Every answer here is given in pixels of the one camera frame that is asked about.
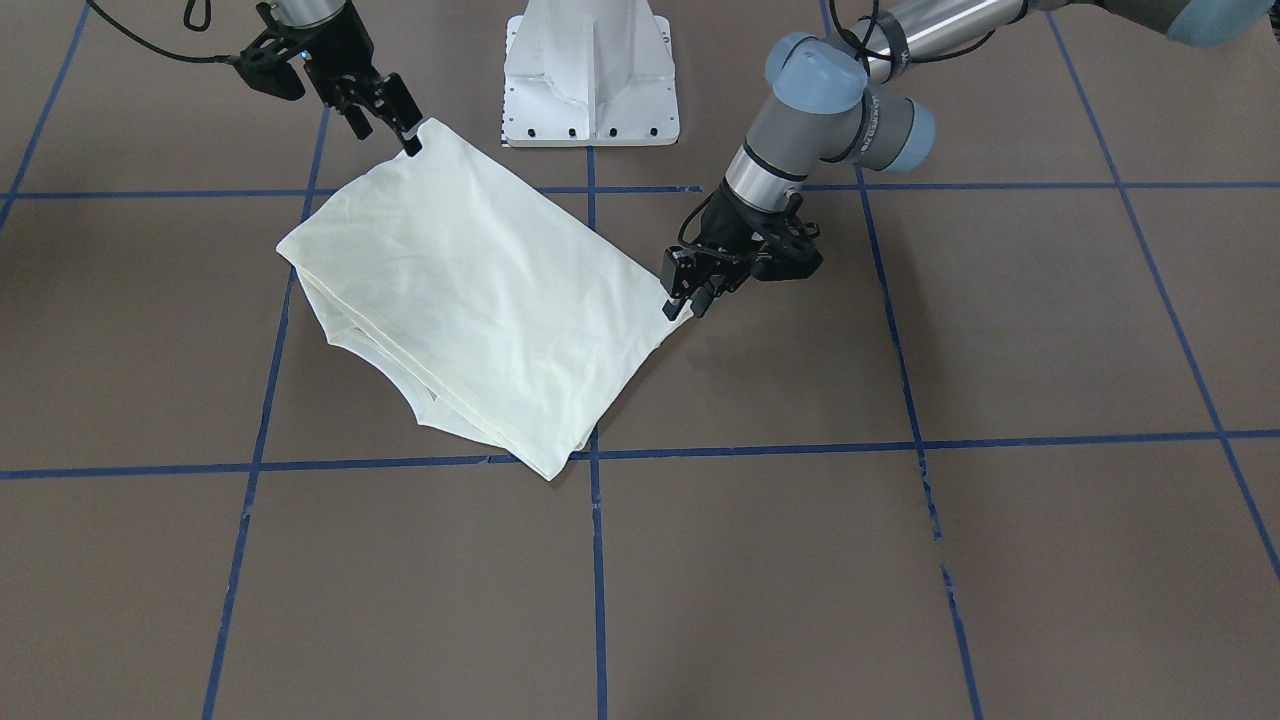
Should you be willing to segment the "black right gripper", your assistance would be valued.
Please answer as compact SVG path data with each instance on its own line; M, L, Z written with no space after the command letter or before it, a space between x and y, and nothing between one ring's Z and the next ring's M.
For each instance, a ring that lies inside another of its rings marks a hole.
M353 5L257 5L264 31L232 58L242 81L260 94L288 101L305 96L293 65L300 58L320 100L343 117L353 136L372 133L370 117L398 135L416 158L422 142L415 128L421 110L397 73L372 64L374 42Z

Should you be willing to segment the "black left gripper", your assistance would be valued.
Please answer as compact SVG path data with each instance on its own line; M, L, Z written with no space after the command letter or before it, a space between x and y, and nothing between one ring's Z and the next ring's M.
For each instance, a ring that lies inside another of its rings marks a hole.
M689 301L704 318L712 304L746 281L781 282L812 277L823 263L817 247L820 228L801 222L803 196L783 193L780 211L759 210L722 182L685 218L676 243L663 255L663 314L676 322Z

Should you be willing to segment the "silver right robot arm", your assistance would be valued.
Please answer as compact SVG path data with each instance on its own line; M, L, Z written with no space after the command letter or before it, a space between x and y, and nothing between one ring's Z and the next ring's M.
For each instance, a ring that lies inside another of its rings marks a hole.
M396 133L404 154L421 151L412 132L422 113L399 74L383 74L372 64L374 42L352 1L270 1L256 10L265 29L232 63L248 87L302 99L305 87L291 64L300 56L319 99L357 138L372 133L369 117L375 117Z

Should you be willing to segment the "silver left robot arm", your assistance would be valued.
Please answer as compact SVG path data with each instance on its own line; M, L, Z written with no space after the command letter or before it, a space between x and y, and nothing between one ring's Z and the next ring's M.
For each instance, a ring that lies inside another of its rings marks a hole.
M797 213L815 167L904 173L933 149L933 114L891 92L890 83L913 67L972 53L1029 14L1057 9L1057 1L876 3L846 26L828 3L828 35L783 36L765 59L765 101L718 187L690 213L698 233L678 233L664 252L667 319L704 316L750 279L812 277L823 260L820 231Z

